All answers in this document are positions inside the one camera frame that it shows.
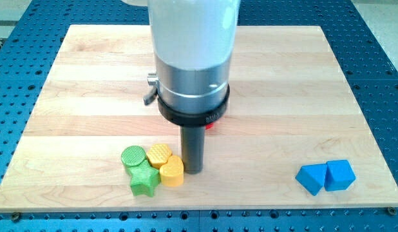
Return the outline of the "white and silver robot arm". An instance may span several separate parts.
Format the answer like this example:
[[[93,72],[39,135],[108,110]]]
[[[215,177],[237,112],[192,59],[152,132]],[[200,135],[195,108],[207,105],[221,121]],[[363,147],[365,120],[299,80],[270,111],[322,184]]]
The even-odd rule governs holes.
[[[240,0],[148,0],[158,108],[170,122],[218,120],[229,98],[229,68]]]

